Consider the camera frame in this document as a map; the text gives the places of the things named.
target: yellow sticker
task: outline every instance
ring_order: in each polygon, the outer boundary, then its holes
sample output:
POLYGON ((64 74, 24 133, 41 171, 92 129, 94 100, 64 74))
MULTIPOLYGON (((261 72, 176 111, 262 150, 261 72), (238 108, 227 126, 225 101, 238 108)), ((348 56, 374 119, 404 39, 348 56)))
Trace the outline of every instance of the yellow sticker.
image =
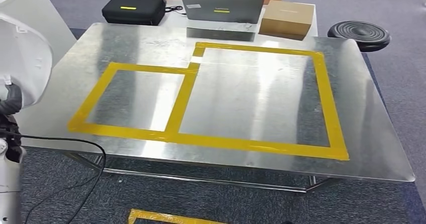
POLYGON ((330 86, 327 67, 322 52, 280 49, 256 46, 231 45, 220 43, 197 42, 193 56, 202 57, 206 48, 220 48, 227 50, 269 52, 277 54, 290 54, 309 56, 312 58, 316 81, 318 84, 319 98, 323 108, 324 120, 326 124, 327 135, 329 138, 329 147, 306 145, 303 143, 280 143, 271 141, 256 141, 237 138, 213 137, 193 134, 179 133, 183 116, 191 96, 192 88, 198 74, 200 64, 190 62, 187 68, 179 67, 161 67, 147 66, 127 63, 112 62, 108 65, 102 76, 99 78, 86 100, 77 110, 72 119, 68 122, 68 130, 71 132, 80 132, 92 135, 163 141, 177 144, 196 145, 204 147, 234 149, 242 151, 258 151, 274 154, 286 154, 306 157, 317 157, 337 160, 349 160, 345 140, 343 138, 340 126, 339 116, 332 89, 330 86), (113 76, 118 70, 124 71, 142 71, 159 72, 184 75, 183 83, 177 95, 174 107, 170 114, 164 131, 143 130, 129 127, 109 126, 87 123, 90 111, 94 108, 99 98, 111 82, 113 76))
POLYGON ((136 10, 136 7, 120 7, 120 9, 125 9, 125 10, 136 10))

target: black cable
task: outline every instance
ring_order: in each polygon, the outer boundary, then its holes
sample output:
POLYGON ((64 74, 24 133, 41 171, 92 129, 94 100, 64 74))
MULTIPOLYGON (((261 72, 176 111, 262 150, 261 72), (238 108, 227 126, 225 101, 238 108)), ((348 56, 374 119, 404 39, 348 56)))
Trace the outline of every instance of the black cable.
POLYGON ((78 207, 78 209, 74 212, 74 214, 71 216, 71 218, 67 221, 67 223, 71 223, 72 220, 75 218, 75 216, 78 214, 78 212, 81 210, 81 208, 86 203, 86 201, 89 198, 90 194, 93 192, 93 189, 95 188, 96 184, 98 183, 98 181, 100 179, 100 176, 102 175, 103 170, 104 170, 104 168, 105 168, 105 166, 107 164, 107 162, 106 162, 107 154, 105 153, 105 150, 102 148, 102 146, 98 145, 97 143, 91 142, 91 141, 80 140, 80 139, 73 139, 73 138, 54 138, 54 137, 39 137, 39 136, 31 136, 31 135, 21 135, 21 134, 15 134, 15 133, 12 133, 12 132, 9 132, 9 131, 5 131, 5 130, 0 130, 0 133, 4 133, 4 134, 7 134, 7 135, 18 136, 18 137, 21 137, 21 138, 38 139, 38 140, 61 140, 61 141, 84 142, 84 143, 87 143, 87 144, 94 145, 94 146, 98 147, 102 151, 102 165, 101 165, 99 173, 98 173, 98 175, 96 177, 96 180, 95 180, 94 184, 92 185, 92 187, 90 188, 90 190, 87 193, 87 195, 84 197, 84 199, 81 202, 81 204, 78 207))
POLYGON ((93 179, 95 179, 96 177, 97 177, 97 175, 96 175, 96 176, 94 176, 94 177, 92 177, 92 178, 90 178, 90 179, 88 179, 86 182, 84 182, 84 183, 82 183, 82 184, 74 185, 74 186, 70 186, 70 187, 66 187, 66 188, 63 188, 63 189, 61 189, 61 190, 58 190, 58 191, 53 192, 52 194, 50 194, 50 195, 46 196, 46 198, 44 198, 43 200, 41 200, 39 203, 35 204, 35 205, 31 208, 31 210, 30 210, 30 211, 28 212, 28 214, 27 214, 27 217, 25 218, 25 222, 24 222, 24 224, 27 224, 28 219, 30 218, 31 212, 33 212, 35 208, 37 208, 39 205, 41 205, 41 204, 42 204, 42 203, 44 203, 45 201, 49 200, 50 198, 52 198, 53 196, 55 196, 55 195, 56 195, 56 194, 58 194, 59 192, 63 192, 63 191, 65 191, 65 190, 70 190, 70 189, 73 189, 73 188, 78 188, 78 187, 82 187, 82 186, 84 186, 84 185, 87 185, 89 182, 91 182, 91 181, 92 181, 93 179))
POLYGON ((181 10, 183 10, 182 6, 166 7, 166 13, 168 13, 168 12, 176 12, 176 13, 179 13, 181 15, 186 16, 186 13, 180 13, 180 12, 178 12, 178 11, 181 11, 181 10))

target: yellow tape outline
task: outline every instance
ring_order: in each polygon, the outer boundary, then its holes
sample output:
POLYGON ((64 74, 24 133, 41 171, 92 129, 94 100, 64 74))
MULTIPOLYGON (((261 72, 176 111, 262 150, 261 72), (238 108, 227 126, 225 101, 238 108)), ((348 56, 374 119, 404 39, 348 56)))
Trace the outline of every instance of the yellow tape outline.
POLYGON ((134 224, 136 219, 156 220, 174 224, 224 224, 211 220, 202 220, 185 216, 163 214, 151 211, 131 209, 128 224, 134 224))
POLYGON ((243 46, 219 43, 197 42, 193 56, 202 57, 206 48, 220 48, 228 50, 269 52, 278 54, 310 56, 313 61, 316 80, 318 84, 319 97, 324 113, 324 120, 329 138, 329 147, 312 146, 303 144, 279 143, 269 141, 243 140, 235 138, 223 138, 212 136, 201 136, 179 133, 180 125, 186 111, 186 107, 195 84, 199 69, 198 63, 190 62, 187 68, 161 67, 135 65, 127 63, 111 62, 106 68, 98 82, 89 93, 83 104, 68 122, 68 130, 92 135, 110 136, 118 138, 164 141, 178 144, 198 145, 204 147, 226 148, 243 151, 269 152, 275 154, 286 154, 306 157, 318 157, 337 160, 349 160, 343 138, 332 89, 321 52, 291 50, 256 46, 243 46), (118 127, 86 123, 90 111, 95 106, 103 92, 111 82, 118 70, 159 72, 184 75, 183 82, 177 95, 175 104, 167 122, 165 131, 142 130, 129 127, 118 127))

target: cable cord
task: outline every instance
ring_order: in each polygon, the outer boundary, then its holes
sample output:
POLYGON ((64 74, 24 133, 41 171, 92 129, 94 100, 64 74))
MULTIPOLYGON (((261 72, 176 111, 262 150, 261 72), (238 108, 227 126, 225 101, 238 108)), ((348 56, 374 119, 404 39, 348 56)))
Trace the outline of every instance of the cable cord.
POLYGON ((181 15, 186 16, 186 13, 180 13, 180 12, 178 12, 178 11, 181 11, 181 10, 183 10, 182 6, 166 7, 166 13, 168 13, 168 12, 176 12, 176 13, 179 13, 181 15))
MULTIPOLYGON (((71 223, 71 222, 72 222, 72 220, 73 220, 73 219, 77 216, 78 212, 81 210, 81 208, 82 208, 82 207, 84 206, 84 204, 86 203, 86 201, 87 201, 87 199, 89 198, 90 194, 93 192, 93 189, 95 188, 96 184, 99 182, 100 176, 101 176, 101 175, 102 175, 102 173, 103 173, 103 170, 104 170, 105 165, 106 165, 107 154, 105 153, 105 150, 102 148, 102 146, 98 145, 97 143, 94 143, 94 142, 91 142, 91 141, 87 141, 87 140, 81 140, 81 139, 73 139, 73 138, 55 138, 55 137, 40 137, 40 136, 31 136, 31 135, 21 135, 21 134, 15 134, 15 133, 12 133, 12 132, 9 132, 9 131, 5 131, 5 130, 0 130, 0 133, 4 133, 4 134, 7 134, 7 135, 18 136, 18 137, 21 137, 21 138, 38 139, 38 140, 60 140, 60 141, 77 141, 77 142, 83 142, 83 143, 87 143, 87 144, 94 145, 94 146, 98 147, 98 148, 102 151, 102 164, 101 164, 101 167, 100 167, 99 173, 98 173, 98 175, 96 176, 96 179, 95 179, 94 184, 92 185, 92 187, 90 188, 90 190, 89 190, 89 192, 86 194, 86 196, 84 197, 84 199, 83 199, 83 201, 81 202, 80 206, 77 208, 77 210, 75 210, 74 214, 73 214, 73 215, 70 217, 70 219, 66 222, 67 224, 68 224, 68 223, 71 223)), ((78 187, 78 186, 68 187, 68 188, 65 188, 65 189, 63 189, 63 190, 66 190, 66 189, 72 189, 72 188, 75 188, 75 187, 78 187)))

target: laptop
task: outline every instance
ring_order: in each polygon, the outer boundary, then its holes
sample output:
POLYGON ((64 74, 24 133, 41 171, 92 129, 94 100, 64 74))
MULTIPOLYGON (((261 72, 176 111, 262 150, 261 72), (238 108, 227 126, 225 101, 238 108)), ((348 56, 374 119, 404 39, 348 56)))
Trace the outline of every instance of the laptop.
POLYGON ((182 0, 190 20, 257 24, 263 0, 182 0))

